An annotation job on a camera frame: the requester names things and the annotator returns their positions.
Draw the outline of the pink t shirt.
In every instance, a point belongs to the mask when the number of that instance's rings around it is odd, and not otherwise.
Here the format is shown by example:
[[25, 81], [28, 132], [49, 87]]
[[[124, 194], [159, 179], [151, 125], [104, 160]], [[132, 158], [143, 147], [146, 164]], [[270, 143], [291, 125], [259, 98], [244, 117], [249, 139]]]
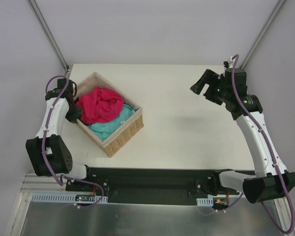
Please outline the pink t shirt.
[[107, 123], [119, 116], [124, 99], [118, 93], [96, 86], [91, 92], [78, 98], [76, 105], [82, 110], [84, 124]]

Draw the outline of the wicker laundry basket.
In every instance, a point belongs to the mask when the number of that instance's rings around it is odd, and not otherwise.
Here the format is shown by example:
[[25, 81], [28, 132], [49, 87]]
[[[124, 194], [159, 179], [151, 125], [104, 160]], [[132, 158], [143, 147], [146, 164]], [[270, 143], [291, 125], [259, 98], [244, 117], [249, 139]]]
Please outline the wicker laundry basket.
[[107, 156], [112, 157], [122, 148], [141, 128], [144, 127], [142, 108], [129, 96], [113, 85], [109, 80], [97, 72], [93, 72], [77, 85], [77, 95], [75, 99], [83, 94], [91, 92], [96, 86], [110, 89], [124, 98], [126, 104], [131, 106], [135, 113], [125, 121], [106, 140], [102, 141], [93, 131], [91, 131], [82, 121], [77, 120], [77, 126], [103, 151]]

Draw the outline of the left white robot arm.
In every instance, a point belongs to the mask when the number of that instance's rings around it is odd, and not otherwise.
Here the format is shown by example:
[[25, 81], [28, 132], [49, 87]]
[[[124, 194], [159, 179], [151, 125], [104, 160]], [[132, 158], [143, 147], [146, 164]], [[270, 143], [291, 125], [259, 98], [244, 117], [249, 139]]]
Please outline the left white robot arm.
[[54, 177], [61, 185], [61, 176], [77, 180], [82, 191], [93, 188], [94, 179], [87, 175], [87, 167], [73, 162], [62, 139], [65, 121], [77, 123], [81, 109], [74, 102], [77, 85], [65, 76], [54, 76], [45, 88], [46, 113], [33, 139], [26, 141], [26, 150], [37, 176]]

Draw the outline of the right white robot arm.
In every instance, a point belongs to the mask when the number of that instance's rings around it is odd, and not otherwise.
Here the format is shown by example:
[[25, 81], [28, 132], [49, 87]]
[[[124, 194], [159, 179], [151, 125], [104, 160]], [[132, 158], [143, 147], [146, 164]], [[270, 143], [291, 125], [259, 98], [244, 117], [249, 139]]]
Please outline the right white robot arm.
[[201, 78], [190, 87], [200, 94], [208, 85], [204, 96], [221, 105], [232, 115], [241, 129], [254, 164], [253, 176], [231, 169], [216, 171], [210, 181], [208, 192], [222, 194], [228, 188], [243, 192], [254, 204], [283, 198], [285, 191], [295, 187], [295, 172], [289, 172], [273, 145], [265, 124], [263, 108], [257, 96], [247, 93], [246, 72], [240, 68], [227, 68], [221, 75], [206, 69]]

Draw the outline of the teal t shirt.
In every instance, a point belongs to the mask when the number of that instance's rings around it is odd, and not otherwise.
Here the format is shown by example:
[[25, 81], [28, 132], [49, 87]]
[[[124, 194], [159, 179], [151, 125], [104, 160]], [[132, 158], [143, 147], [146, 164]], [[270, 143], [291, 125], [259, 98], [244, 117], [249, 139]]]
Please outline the teal t shirt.
[[134, 113], [135, 113], [135, 110], [131, 106], [124, 104], [117, 118], [106, 123], [91, 124], [88, 126], [88, 128], [94, 134], [96, 134], [101, 141], [105, 141], [121, 125], [123, 125]]

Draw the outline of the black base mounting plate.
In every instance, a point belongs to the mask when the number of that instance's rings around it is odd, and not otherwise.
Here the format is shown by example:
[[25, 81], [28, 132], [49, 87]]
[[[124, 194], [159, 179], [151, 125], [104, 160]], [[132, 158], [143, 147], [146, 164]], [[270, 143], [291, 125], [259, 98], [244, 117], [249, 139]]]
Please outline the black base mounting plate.
[[133, 168], [87, 168], [83, 183], [70, 181], [68, 192], [92, 192], [104, 195], [109, 203], [194, 206], [196, 200], [207, 197], [202, 184], [213, 170], [168, 170]]

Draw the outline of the aluminium front rail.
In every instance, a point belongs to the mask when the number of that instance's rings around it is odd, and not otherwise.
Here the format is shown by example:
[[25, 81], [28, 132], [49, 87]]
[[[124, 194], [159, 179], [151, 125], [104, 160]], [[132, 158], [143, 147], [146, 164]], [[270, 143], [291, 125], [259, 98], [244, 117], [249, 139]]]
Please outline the aluminium front rail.
[[[100, 185], [105, 194], [117, 189], [148, 189], [148, 190], [181, 190], [186, 189], [191, 194], [203, 194], [199, 185], [207, 178], [203, 172], [199, 172], [195, 177], [185, 175], [183, 173], [153, 173], [152, 175], [142, 176], [122, 176], [117, 174], [91, 175], [88, 182], [94, 182]], [[63, 185], [59, 185], [51, 177], [37, 177], [32, 174], [26, 175], [21, 187], [21, 192], [81, 192], [90, 193], [94, 190], [94, 186], [88, 183], [79, 182], [77, 180], [64, 180]]]

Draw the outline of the right aluminium frame post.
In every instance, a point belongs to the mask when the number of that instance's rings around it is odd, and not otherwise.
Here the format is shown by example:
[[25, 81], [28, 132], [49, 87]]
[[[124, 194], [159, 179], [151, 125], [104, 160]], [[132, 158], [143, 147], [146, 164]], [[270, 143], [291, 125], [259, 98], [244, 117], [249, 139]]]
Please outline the right aluminium frame post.
[[255, 40], [253, 41], [250, 49], [248, 50], [246, 56], [242, 60], [240, 68], [246, 69], [247, 66], [250, 64], [250, 62], [252, 61], [253, 56], [257, 52], [258, 48], [262, 44], [262, 41], [264, 40], [265, 36], [269, 32], [270, 28], [274, 24], [276, 18], [278, 17], [278, 15], [282, 11], [284, 5], [287, 2], [288, 2], [287, 0], [278, 0], [276, 2], [276, 4], [274, 5], [273, 9], [271, 10], [269, 16], [267, 17], [265, 23], [261, 27], [261, 30], [259, 31], [259, 33], [257, 34]]

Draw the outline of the aluminium frame post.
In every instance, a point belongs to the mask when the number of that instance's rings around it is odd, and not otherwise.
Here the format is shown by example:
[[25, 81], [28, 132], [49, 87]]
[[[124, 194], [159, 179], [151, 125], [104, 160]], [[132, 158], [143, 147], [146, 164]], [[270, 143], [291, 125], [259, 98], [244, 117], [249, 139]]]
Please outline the aluminium frame post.
[[34, 16], [36, 17], [36, 20], [38, 21], [38, 24], [40, 25], [47, 41], [49, 42], [56, 58], [58, 59], [61, 67], [64, 69], [64, 71], [67, 73], [70, 69], [70, 66], [68, 62], [66, 61], [63, 53], [61, 52], [61, 49], [37, 3], [36, 0], [27, 0]]
[[255, 40], [253, 41], [250, 49], [248, 50], [246, 56], [242, 60], [240, 68], [246, 69], [247, 66], [250, 64], [250, 62], [252, 61], [253, 56], [257, 52], [258, 48], [262, 44], [262, 41], [264, 40], [265, 36], [269, 32], [270, 28], [274, 24], [276, 18], [278, 17], [278, 15], [282, 11], [284, 5], [287, 2], [288, 2], [287, 0], [278, 0], [276, 2], [276, 4], [274, 5], [273, 9], [271, 10], [269, 16], [267, 17], [265, 23], [261, 27], [261, 30], [259, 31], [259, 33], [257, 34]]

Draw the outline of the left aluminium frame post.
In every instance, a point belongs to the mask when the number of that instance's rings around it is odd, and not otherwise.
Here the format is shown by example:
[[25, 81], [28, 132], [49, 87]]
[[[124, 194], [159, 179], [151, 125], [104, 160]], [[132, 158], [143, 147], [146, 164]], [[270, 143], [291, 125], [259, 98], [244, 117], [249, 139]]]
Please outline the left aluminium frame post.
[[37, 3], [36, 0], [27, 0], [34, 16], [36, 17], [36, 20], [38, 21], [38, 24], [40, 25], [47, 41], [49, 42], [56, 58], [58, 59], [61, 67], [64, 69], [64, 71], [67, 73], [70, 69], [70, 66], [68, 62], [66, 61], [63, 53], [61, 52], [61, 49]]

